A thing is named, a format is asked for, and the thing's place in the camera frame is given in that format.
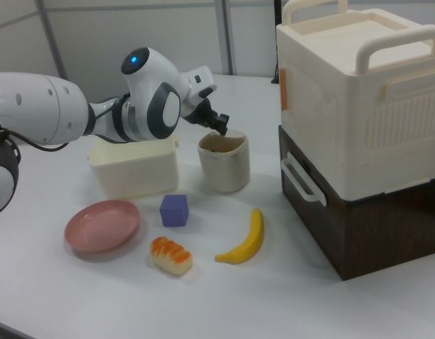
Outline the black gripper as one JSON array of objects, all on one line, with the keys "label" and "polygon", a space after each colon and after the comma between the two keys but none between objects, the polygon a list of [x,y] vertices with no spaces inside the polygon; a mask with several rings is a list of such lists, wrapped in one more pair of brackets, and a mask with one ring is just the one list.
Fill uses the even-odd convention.
[{"label": "black gripper", "polygon": [[183,117],[190,124],[199,124],[201,126],[217,130],[225,136],[227,133],[227,123],[230,117],[226,114],[218,115],[212,107],[210,100],[203,100],[192,113]]}]

